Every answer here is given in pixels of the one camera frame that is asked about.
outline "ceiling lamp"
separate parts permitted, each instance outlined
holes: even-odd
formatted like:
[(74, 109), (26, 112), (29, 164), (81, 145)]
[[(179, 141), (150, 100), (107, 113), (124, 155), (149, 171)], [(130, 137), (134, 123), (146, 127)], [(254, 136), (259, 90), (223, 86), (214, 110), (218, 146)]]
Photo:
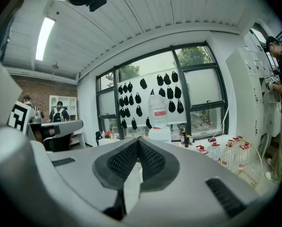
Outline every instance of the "ceiling lamp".
[(54, 25), (55, 21), (51, 18), (44, 18), (39, 38), (38, 38), (38, 44), (37, 44), (37, 50), (36, 50), (36, 60), (43, 60), (43, 54), (45, 50), (45, 46), (47, 43), (48, 36), (50, 35), (50, 32), (52, 30), (52, 27)]

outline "white wooden ceiling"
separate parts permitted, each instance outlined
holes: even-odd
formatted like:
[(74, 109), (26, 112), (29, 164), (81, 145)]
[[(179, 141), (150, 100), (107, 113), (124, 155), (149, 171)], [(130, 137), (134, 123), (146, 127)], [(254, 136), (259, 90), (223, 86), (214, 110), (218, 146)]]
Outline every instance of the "white wooden ceiling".
[[(3, 64), (77, 79), (98, 58), (123, 42), (160, 27), (211, 23), (247, 26), (245, 13), (253, 0), (107, 0), (95, 12), (54, 0), (25, 0), (11, 28)], [(45, 16), (56, 20), (44, 52), (35, 60), (37, 39)]]

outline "wire rack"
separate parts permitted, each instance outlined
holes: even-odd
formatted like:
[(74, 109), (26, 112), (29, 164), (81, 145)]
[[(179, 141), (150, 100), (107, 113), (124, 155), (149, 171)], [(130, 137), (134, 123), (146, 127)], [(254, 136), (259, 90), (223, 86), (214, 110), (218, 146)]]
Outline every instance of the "wire rack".
[(253, 188), (262, 175), (262, 160), (257, 149), (245, 140), (229, 142), (223, 151), (221, 165), (245, 180)]

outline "black window frame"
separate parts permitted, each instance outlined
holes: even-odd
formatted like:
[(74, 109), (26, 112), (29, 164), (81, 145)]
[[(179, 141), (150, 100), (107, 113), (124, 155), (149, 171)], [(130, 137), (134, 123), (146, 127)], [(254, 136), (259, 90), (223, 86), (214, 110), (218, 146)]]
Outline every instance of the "black window frame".
[[(211, 63), (205, 63), (205, 64), (199, 64), (199, 65), (191, 65), (191, 66), (185, 66), (185, 67), (181, 67), (179, 59), (177, 57), (176, 51), (177, 49), (183, 49), (183, 48), (190, 48), (190, 47), (205, 47), (210, 59), (211, 59)], [(99, 129), (100, 131), (103, 130), (103, 125), (102, 125), (102, 119), (106, 119), (106, 118), (112, 118), (112, 119), (117, 119), (117, 126), (118, 126), (118, 130), (119, 130), (119, 138), (122, 140), (124, 139), (124, 132), (123, 132), (123, 128), (121, 127), (121, 118), (120, 118), (120, 113), (119, 113), (119, 98), (118, 98), (118, 88), (116, 85), (118, 85), (119, 82), (119, 74), (118, 74), (118, 70), (128, 64), (132, 64), (136, 61), (157, 55), (157, 54), (161, 54), (164, 52), (172, 52), (173, 57), (174, 57), (174, 61), (175, 61), (175, 66), (177, 67), (178, 70), (178, 77), (179, 80), (181, 81), (182, 84), (182, 94), (184, 97), (184, 102), (185, 102), (185, 116), (186, 116), (186, 133), (187, 134), (192, 134), (192, 125), (191, 125), (191, 117), (190, 117), (190, 112), (194, 112), (194, 111), (200, 111), (200, 110), (205, 110), (205, 109), (213, 109), (213, 108), (223, 108), (223, 115), (221, 116), (222, 119), (224, 117), (225, 112), (227, 111), (228, 108), (228, 99), (227, 99), (227, 92), (226, 92), (226, 88), (225, 88), (225, 84), (224, 84), (224, 80), (223, 80), (223, 76), (220, 70), (220, 67), (217, 63), (217, 60), (212, 52), (212, 50), (210, 49), (208, 43), (205, 42), (201, 42), (201, 43), (190, 43), (190, 44), (181, 44), (181, 45), (176, 45), (176, 46), (168, 46), (166, 48), (163, 49), (159, 49), (141, 56), (138, 56), (136, 58), (133, 58), (131, 60), (128, 60), (120, 65), (114, 66), (112, 69), (106, 71), (105, 73), (99, 75), (96, 77), (96, 92), (97, 92), (97, 97), (96, 97), (96, 101), (97, 101), (97, 117), (98, 117), (98, 125), (99, 125)], [(222, 100), (217, 101), (217, 102), (207, 102), (205, 104), (199, 104), (199, 105), (191, 105), (190, 103), (190, 97), (187, 91), (187, 83), (186, 83), (186, 79), (185, 79), (185, 72), (188, 71), (193, 71), (193, 70), (204, 70), (204, 69), (214, 69), (219, 81), (219, 85), (220, 85), (220, 90), (221, 90), (221, 96), (222, 96)], [(103, 89), (103, 90), (99, 90), (101, 83), (100, 80), (103, 76), (107, 75), (108, 73), (113, 72), (114, 73), (114, 85), (112, 87)], [(115, 96), (115, 110), (116, 110), (116, 114), (109, 114), (109, 115), (100, 115), (100, 105), (99, 105), (99, 96), (101, 94), (107, 93), (107, 92), (111, 92), (112, 90), (114, 90), (114, 96)], [(225, 122), (224, 122), (224, 134), (228, 134), (228, 130), (229, 130), (229, 114), (227, 114), (226, 118), (225, 118)], [(211, 135), (204, 135), (204, 136), (198, 136), (195, 137), (196, 140), (201, 140), (201, 139), (209, 139), (210, 137), (212, 137), (213, 135), (215, 136), (219, 136), (221, 135), (222, 132), (218, 132), (216, 134), (211, 134)]]

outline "white board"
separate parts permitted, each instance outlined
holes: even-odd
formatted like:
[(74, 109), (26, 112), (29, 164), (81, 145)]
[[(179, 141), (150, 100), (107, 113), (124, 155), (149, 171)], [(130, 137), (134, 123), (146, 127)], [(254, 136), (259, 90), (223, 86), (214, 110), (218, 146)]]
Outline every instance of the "white board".
[[(146, 119), (149, 116), (148, 99), (149, 99), (149, 96), (150, 96), (152, 89), (154, 89), (154, 93), (156, 95), (158, 95), (160, 88), (163, 88), (164, 91), (165, 91), (165, 94), (166, 94), (166, 98), (167, 98), (167, 87), (168, 86), (170, 86), (172, 88), (173, 92), (174, 92), (174, 98), (171, 99), (171, 100), (174, 102), (174, 104), (176, 106), (176, 110), (173, 113), (171, 113), (168, 110), (168, 105), (167, 105), (167, 118), (168, 118), (167, 121), (168, 121), (168, 124), (186, 123), (185, 104), (184, 104), (184, 99), (183, 99), (183, 93), (181, 94), (180, 101), (181, 101), (181, 103), (184, 107), (184, 111), (183, 111), (183, 113), (180, 113), (180, 114), (177, 111), (178, 99), (175, 98), (175, 87), (178, 86), (181, 89), (181, 92), (182, 92), (182, 85), (181, 85), (180, 81), (178, 81), (178, 82), (172, 81), (171, 75), (172, 75), (173, 71), (178, 74), (177, 68), (174, 67), (172, 69), (158, 71), (158, 72), (151, 73), (151, 74), (148, 74), (148, 75), (145, 75), (145, 76), (142, 76), (142, 77), (137, 77), (137, 78), (133, 78), (133, 79), (126, 80), (126, 81), (118, 83), (117, 90), (121, 85), (123, 87), (125, 83), (126, 83), (127, 86), (130, 82), (132, 84), (132, 92), (131, 93), (129, 91), (127, 91), (127, 93), (123, 92), (123, 94), (120, 95), (120, 93), (118, 92), (118, 98), (119, 99), (122, 97), (123, 100), (124, 100), (125, 96), (127, 96), (128, 99), (129, 99), (131, 94), (132, 94), (132, 97), (133, 97), (134, 104), (133, 105), (128, 104), (127, 106), (124, 105), (124, 107), (123, 107), (124, 110), (127, 107), (129, 109), (130, 113), (131, 113), (131, 116), (129, 118), (127, 118), (127, 117), (124, 118), (125, 121), (126, 121), (127, 127), (132, 126), (132, 119), (133, 118), (135, 118), (135, 121), (136, 121), (138, 127), (146, 126)], [(166, 85), (165, 83), (163, 83), (163, 86), (160, 87), (158, 85), (158, 82), (157, 82), (157, 75), (160, 74), (161, 77), (164, 78), (165, 73), (167, 73), (169, 75), (169, 78), (171, 80), (171, 84)], [(146, 84), (147, 84), (146, 89), (143, 89), (140, 86), (140, 81), (143, 78), (145, 79)], [(141, 97), (141, 103), (139, 105), (140, 105), (141, 110), (142, 110), (142, 117), (139, 117), (136, 114), (136, 108), (137, 108), (138, 104), (135, 101), (135, 96), (136, 96), (137, 93), (139, 93), (139, 95)]]

